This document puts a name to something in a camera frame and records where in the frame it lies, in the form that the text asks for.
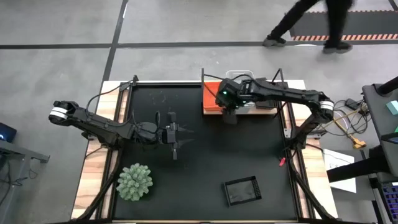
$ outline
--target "small black tray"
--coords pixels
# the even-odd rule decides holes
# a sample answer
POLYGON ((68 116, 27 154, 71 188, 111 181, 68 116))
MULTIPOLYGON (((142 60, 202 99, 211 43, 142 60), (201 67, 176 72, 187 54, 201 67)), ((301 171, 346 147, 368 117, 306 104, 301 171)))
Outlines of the small black tray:
POLYGON ((224 187, 229 206, 261 199, 256 176, 225 182, 224 187))

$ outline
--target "desk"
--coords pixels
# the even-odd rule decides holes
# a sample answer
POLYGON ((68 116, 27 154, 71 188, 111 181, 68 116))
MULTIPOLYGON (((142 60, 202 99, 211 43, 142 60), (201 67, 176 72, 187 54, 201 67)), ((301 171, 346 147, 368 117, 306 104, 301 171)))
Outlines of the desk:
MULTIPOLYGON (((103 83, 101 92, 109 91, 120 84, 120 81, 108 81, 103 83)), ((304 89, 305 85, 302 80, 291 80, 288 81, 289 87, 304 89)), ((116 102, 118 98, 118 90, 112 91, 107 95, 103 95, 99 98, 97 114, 104 116, 109 119, 114 118, 114 112, 116 111, 116 102)), ((121 110, 119 115, 119 122, 123 121, 124 108, 127 102, 127 92, 123 94, 121 110)), ((304 120, 310 115, 310 111, 306 106, 293 104, 294 116, 297 125, 301 125, 304 120)), ((289 117, 287 108, 284 108, 285 117, 289 117)), ((289 119, 286 119, 287 128, 290 127, 289 119)), ((319 146, 319 142, 316 140, 308 140, 309 143, 319 146)), ((100 144, 97 141, 91 141, 88 145, 87 154, 95 149, 99 148, 100 144)), ((318 149, 307 147, 303 152, 303 158, 305 161, 305 168, 308 177, 308 183, 314 195, 320 201, 320 203, 326 208, 326 210, 337 217, 336 207, 331 193, 328 177, 326 174, 325 165, 323 163, 322 153, 318 149)), ((107 149, 101 149, 95 154, 92 154, 87 158, 83 164, 83 169, 80 177, 80 183, 78 186, 75 203, 73 206, 72 217, 79 217, 86 209, 86 207, 92 202, 96 194, 99 192, 101 187, 101 181, 103 178, 104 167, 107 149)), ((102 217, 106 217, 109 210, 110 190, 107 192, 104 198, 104 205, 102 211, 102 217)), ((306 198, 303 192, 299 189, 300 201, 303 210, 303 216, 308 217, 306 198)))

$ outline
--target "black table surface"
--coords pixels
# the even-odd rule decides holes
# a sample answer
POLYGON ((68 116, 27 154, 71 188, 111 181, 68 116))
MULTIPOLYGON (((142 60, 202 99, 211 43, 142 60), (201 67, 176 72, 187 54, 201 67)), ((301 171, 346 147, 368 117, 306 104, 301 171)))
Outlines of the black table surface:
POLYGON ((115 220, 296 220, 287 166, 279 167, 283 149, 280 119, 270 115, 238 116, 238 125, 219 115, 202 115, 201 88, 139 87, 132 107, 137 122, 154 120, 155 111, 166 125, 168 111, 177 123, 195 133, 172 160, 168 145, 134 144, 123 152, 122 167, 149 166, 154 185, 140 201, 115 196, 115 220), (228 206, 223 183, 255 175, 262 199, 228 206))
MULTIPOLYGON (((393 133, 398 127, 398 116, 392 115, 386 105, 390 101, 398 100, 398 90, 394 90, 388 97, 378 95, 371 85, 362 87, 362 91, 379 139, 382 135, 393 133)), ((398 177, 398 144, 380 140, 380 145, 386 155, 391 174, 398 177)))

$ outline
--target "person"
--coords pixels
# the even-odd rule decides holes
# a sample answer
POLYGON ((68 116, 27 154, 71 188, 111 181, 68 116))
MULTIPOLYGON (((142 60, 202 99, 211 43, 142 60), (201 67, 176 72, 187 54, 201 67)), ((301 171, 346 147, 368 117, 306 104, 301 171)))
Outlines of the person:
MULTIPOLYGON (((293 8, 283 17, 281 22, 263 41, 265 47, 283 47, 286 40, 282 35, 291 29, 294 24, 304 15, 304 12, 314 6, 319 0, 299 0, 293 8)), ((352 6, 353 0, 325 0, 328 7, 329 39, 325 42, 323 53, 347 53, 353 46, 342 42, 341 37, 346 22, 348 9, 352 6)))

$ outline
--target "red clip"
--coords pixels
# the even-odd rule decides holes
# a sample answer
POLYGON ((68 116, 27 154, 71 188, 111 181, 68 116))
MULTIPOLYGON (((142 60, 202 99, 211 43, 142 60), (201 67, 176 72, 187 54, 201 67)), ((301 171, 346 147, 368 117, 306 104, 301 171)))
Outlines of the red clip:
POLYGON ((285 164, 286 158, 282 158, 279 162, 279 166, 283 166, 285 164))

